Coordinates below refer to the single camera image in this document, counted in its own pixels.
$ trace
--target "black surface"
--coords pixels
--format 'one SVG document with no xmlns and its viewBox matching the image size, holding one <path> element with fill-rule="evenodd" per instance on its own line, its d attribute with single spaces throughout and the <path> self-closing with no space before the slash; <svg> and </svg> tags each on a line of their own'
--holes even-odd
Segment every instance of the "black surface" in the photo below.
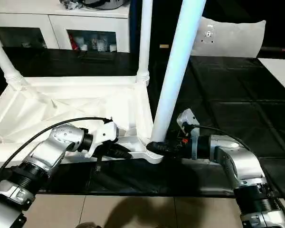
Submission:
<svg viewBox="0 0 285 228">
<path fill-rule="evenodd" d="M 24 76 L 135 75 L 137 60 L 126 53 L 6 49 Z M 151 64 L 148 95 L 153 117 L 167 56 Z M 0 70 L 0 93 L 5 87 Z M 177 115 L 191 108 L 200 124 L 219 127 L 242 138 L 285 193 L 285 89 L 257 59 L 192 57 L 188 64 L 167 137 L 180 134 Z M 218 165 L 182 165 L 165 159 L 61 165 L 43 193 L 100 195 L 171 195 L 232 197 Z"/>
</svg>

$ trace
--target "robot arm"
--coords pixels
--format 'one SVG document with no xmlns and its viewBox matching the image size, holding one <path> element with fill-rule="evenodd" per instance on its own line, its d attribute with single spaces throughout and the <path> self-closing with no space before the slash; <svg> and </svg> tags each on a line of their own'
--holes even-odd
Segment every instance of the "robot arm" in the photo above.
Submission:
<svg viewBox="0 0 285 228">
<path fill-rule="evenodd" d="M 108 145 L 116 141 L 117 127 L 114 122 L 105 123 L 93 134 L 69 123 L 53 128 L 50 136 L 28 154 L 12 175 L 0 182 L 0 228 L 23 227 L 26 218 L 22 212 L 32 205 L 35 195 L 56 171 L 66 151 L 86 150 L 87 156 L 91 157 L 97 153 L 99 146 L 107 145 L 108 149 Z M 124 158 L 129 158 L 126 149 L 124 152 Z M 110 156 L 108 151 L 105 153 L 102 155 Z"/>
<path fill-rule="evenodd" d="M 176 142 L 151 142 L 147 149 L 175 158 L 209 159 L 220 164 L 233 188 L 244 228 L 285 228 L 257 157 L 239 141 L 224 135 L 200 136 L 199 122 L 190 109 L 181 113 L 178 125 L 186 138 Z"/>
</svg>

